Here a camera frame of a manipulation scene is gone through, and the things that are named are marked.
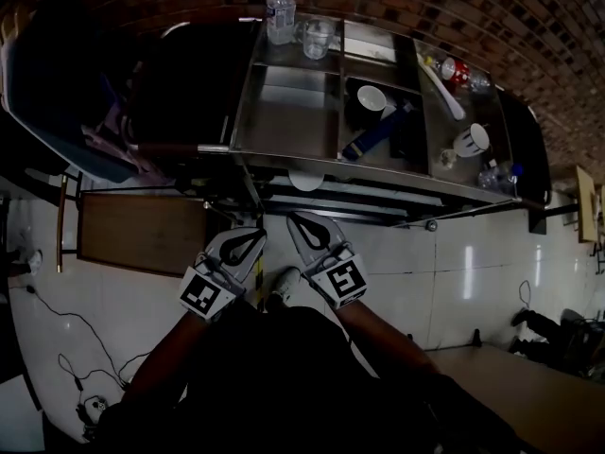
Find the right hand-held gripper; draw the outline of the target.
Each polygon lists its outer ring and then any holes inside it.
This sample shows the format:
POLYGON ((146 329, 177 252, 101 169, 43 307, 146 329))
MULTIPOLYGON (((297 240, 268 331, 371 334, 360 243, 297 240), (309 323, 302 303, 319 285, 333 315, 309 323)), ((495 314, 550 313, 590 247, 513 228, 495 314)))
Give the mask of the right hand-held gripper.
POLYGON ((325 255, 303 275, 328 306, 341 309, 366 293, 369 282, 363 258, 345 242, 333 220, 314 213, 289 213, 286 226, 305 266, 325 255))

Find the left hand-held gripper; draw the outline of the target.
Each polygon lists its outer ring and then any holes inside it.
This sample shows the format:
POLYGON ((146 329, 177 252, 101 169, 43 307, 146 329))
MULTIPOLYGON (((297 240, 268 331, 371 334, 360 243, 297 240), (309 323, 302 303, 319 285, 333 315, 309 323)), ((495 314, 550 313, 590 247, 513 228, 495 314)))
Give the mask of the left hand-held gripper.
POLYGON ((188 267, 178 289, 179 303, 206 323, 246 292, 244 280, 267 241, 262 228, 234 228, 218 233, 188 267))

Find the stainless steel kitchen cart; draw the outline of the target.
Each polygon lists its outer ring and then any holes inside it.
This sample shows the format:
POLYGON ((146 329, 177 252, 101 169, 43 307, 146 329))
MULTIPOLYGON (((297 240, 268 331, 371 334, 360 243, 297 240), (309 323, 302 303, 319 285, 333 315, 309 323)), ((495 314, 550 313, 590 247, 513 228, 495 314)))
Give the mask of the stainless steel kitchen cart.
POLYGON ((155 44, 136 77, 124 116, 128 141, 164 174, 210 183, 235 176, 217 194, 232 209, 287 214, 309 211, 391 227, 435 229, 447 218, 524 209, 551 202, 540 127, 531 110, 493 84, 487 93, 444 81, 437 64, 449 56, 428 44, 342 19, 327 55, 313 61, 296 37, 268 40, 259 21, 182 24, 155 44), (423 56, 466 117, 453 118, 441 93, 420 68, 423 56), (387 99, 382 113, 357 100, 363 85, 387 99), (357 161, 342 150, 396 108, 416 111, 357 161), (471 124, 485 127, 490 147, 440 163, 443 149, 471 124), (480 187, 489 161, 521 164, 516 195, 480 187), (289 170, 323 174, 303 192, 289 170))

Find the person's left forearm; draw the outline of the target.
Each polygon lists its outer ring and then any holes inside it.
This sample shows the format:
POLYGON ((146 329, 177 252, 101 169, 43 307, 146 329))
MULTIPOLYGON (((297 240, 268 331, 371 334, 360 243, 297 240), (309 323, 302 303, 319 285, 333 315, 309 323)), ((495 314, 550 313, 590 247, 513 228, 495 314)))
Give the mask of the person's left forearm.
POLYGON ((186 312, 137 370, 122 403, 173 407, 181 398, 191 359, 208 329, 207 322, 186 312))

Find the person's right forearm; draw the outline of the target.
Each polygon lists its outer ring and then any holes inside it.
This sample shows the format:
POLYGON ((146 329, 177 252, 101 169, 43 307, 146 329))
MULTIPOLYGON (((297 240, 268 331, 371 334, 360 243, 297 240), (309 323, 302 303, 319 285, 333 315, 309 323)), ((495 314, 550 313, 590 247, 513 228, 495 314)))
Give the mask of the person's right forearm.
POLYGON ((345 331, 382 379, 438 374, 430 357, 413 340, 360 301, 335 311, 345 331))

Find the person's right white shoe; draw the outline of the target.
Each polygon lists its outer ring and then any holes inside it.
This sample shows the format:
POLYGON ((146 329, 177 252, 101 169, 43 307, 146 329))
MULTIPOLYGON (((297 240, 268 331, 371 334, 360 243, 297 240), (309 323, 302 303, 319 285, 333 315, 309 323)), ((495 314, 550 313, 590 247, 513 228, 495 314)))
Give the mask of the person's right white shoe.
POLYGON ((277 277, 271 293, 279 296, 286 303, 297 291, 301 279, 302 274, 300 270, 296 267, 289 267, 277 277))

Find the blue cylindrical tube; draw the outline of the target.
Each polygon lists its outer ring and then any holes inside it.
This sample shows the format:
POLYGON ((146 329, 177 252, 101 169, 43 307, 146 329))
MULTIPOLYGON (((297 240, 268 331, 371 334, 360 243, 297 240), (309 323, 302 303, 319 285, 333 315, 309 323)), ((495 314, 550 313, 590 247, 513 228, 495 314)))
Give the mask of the blue cylindrical tube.
POLYGON ((342 150, 342 157, 351 162, 357 161, 394 132, 400 131, 415 111, 416 108, 411 104, 396 108, 393 113, 380 120, 373 128, 363 131, 350 142, 342 150))

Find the person in black clothes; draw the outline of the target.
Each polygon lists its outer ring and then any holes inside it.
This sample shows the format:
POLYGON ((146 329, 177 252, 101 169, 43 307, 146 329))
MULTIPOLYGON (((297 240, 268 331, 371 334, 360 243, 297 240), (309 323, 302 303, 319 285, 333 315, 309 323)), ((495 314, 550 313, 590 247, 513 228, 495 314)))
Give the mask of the person in black clothes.
POLYGON ((278 296, 266 312, 243 302, 209 324, 186 378, 173 407, 109 407, 93 452, 521 452, 514 430, 451 377, 382 379, 337 316, 278 296))

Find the white round bowl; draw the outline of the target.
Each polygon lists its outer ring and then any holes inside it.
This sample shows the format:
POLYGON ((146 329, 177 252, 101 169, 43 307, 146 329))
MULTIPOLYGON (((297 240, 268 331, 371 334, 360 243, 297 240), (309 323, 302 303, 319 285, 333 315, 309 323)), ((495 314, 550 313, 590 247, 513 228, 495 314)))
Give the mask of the white round bowl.
POLYGON ((360 105, 372 113, 382 113, 387 106, 387 99, 383 92, 372 86, 363 85, 356 93, 360 105))

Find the purple garment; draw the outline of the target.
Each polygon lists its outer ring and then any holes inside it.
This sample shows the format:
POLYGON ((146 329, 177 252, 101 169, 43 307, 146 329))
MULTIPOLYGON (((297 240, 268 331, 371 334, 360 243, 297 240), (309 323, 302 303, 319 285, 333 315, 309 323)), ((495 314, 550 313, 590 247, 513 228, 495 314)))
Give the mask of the purple garment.
POLYGON ((128 141, 127 133, 123 130, 125 124, 126 117, 121 107, 114 103, 102 122, 95 127, 82 125, 81 131, 89 147, 134 166, 137 170, 136 176, 143 184, 167 184, 168 179, 162 171, 144 158, 128 141))

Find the white striped mug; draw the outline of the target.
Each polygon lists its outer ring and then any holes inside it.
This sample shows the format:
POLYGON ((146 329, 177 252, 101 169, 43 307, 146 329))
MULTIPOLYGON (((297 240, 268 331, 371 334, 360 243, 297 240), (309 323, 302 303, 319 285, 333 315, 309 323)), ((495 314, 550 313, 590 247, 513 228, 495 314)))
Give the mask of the white striped mug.
POLYGON ((473 123, 454 139, 453 150, 460 158, 470 158, 485 152, 490 144, 490 137, 485 127, 473 123))

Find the clear bottle blue cap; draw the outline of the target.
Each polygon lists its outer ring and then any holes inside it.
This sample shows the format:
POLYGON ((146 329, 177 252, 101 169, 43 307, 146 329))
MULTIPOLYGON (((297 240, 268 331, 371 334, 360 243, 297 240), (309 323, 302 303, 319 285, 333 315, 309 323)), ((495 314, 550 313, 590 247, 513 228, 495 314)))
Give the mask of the clear bottle blue cap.
POLYGON ((484 189, 515 196, 518 179, 523 173, 521 164, 511 161, 497 163, 490 160, 488 168, 478 174, 477 183, 484 189))

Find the black metal clothes rack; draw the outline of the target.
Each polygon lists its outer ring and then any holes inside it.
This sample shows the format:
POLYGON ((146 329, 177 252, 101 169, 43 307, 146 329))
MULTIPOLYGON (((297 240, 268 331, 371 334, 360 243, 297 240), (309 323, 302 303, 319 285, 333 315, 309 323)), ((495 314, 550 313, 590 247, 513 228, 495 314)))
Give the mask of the black metal clothes rack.
POLYGON ((79 172, 78 175, 68 172, 64 172, 61 175, 56 175, 56 178, 60 178, 60 184, 52 184, 50 182, 50 179, 52 178, 51 175, 33 168, 26 168, 23 173, 26 184, 24 190, 32 194, 37 199, 41 199, 55 206, 59 206, 61 202, 61 195, 64 195, 64 199, 66 201, 79 203, 83 179, 82 172, 79 172), (76 191, 73 194, 70 194, 67 191, 69 181, 76 183, 76 191))

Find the white long plastic spoon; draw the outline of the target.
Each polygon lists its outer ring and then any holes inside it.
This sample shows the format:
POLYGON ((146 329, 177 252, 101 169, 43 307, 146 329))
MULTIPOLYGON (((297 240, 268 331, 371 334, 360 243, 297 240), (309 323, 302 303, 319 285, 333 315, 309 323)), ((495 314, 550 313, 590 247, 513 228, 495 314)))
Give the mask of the white long plastic spoon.
POLYGON ((435 73, 435 71, 428 64, 426 64, 424 62, 423 56, 419 53, 417 53, 416 56, 417 56, 417 61, 418 61, 420 68, 426 73, 426 75, 429 77, 429 79, 433 82, 433 84, 436 86, 438 91, 441 93, 441 96, 442 96, 445 104, 449 108, 450 113, 453 116, 453 118, 457 121, 461 121, 462 119, 464 119, 466 117, 466 113, 465 113, 464 109, 462 108, 462 106, 455 100, 455 98, 445 88, 445 86, 441 82, 441 79, 438 77, 438 75, 435 73))

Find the clear glass cup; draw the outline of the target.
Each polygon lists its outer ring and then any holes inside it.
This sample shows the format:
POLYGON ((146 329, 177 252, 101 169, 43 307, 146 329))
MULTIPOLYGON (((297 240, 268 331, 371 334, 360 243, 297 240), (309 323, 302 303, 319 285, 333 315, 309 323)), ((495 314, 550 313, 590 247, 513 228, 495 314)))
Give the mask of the clear glass cup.
POLYGON ((303 54, 313 61, 319 61, 327 55, 335 34, 335 23, 324 18, 299 22, 295 29, 295 37, 302 45, 303 54))

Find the clear bottle red label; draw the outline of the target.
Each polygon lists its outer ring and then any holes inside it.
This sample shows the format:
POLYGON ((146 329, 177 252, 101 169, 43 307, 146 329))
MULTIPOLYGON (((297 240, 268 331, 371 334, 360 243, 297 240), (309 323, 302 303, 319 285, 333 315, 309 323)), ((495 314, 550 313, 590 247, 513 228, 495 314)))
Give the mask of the clear bottle red label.
POLYGON ((464 61, 446 58, 437 64, 438 75, 442 80, 468 88, 476 93, 487 93, 491 88, 488 76, 467 65, 464 61))

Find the clear water bottle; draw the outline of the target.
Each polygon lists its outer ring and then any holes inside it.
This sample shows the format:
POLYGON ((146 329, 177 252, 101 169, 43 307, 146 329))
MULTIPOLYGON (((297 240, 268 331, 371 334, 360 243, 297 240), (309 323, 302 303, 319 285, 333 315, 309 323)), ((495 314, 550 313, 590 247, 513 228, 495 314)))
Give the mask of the clear water bottle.
POLYGON ((284 45, 292 41, 295 13, 295 0, 266 1, 267 35, 271 44, 284 45))

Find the black metal stand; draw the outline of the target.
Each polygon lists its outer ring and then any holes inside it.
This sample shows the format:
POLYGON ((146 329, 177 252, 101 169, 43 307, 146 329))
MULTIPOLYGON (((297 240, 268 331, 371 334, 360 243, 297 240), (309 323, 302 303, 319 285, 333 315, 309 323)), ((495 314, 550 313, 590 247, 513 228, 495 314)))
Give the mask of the black metal stand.
POLYGON ((527 210, 528 232, 541 236, 547 234, 547 220, 549 218, 571 215, 579 211, 579 204, 576 202, 554 206, 552 202, 539 204, 538 202, 523 200, 520 205, 527 210))

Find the brown wooden table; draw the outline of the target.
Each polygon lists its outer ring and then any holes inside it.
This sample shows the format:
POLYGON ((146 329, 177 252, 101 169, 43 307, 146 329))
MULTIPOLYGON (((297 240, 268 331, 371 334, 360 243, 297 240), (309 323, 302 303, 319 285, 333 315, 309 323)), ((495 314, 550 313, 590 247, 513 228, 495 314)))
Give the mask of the brown wooden table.
POLYGON ((605 385, 508 352, 512 330, 426 341, 438 367, 544 454, 605 454, 605 385))

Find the light wooden desks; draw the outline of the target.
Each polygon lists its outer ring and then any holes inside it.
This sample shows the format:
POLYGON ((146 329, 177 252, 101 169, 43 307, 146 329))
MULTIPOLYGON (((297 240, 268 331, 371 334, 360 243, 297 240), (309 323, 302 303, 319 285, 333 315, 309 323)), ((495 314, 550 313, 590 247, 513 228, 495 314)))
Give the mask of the light wooden desks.
POLYGON ((596 190, 594 179, 580 166, 576 166, 576 178, 578 185, 578 218, 579 218, 579 242, 598 243, 598 213, 602 189, 596 190))

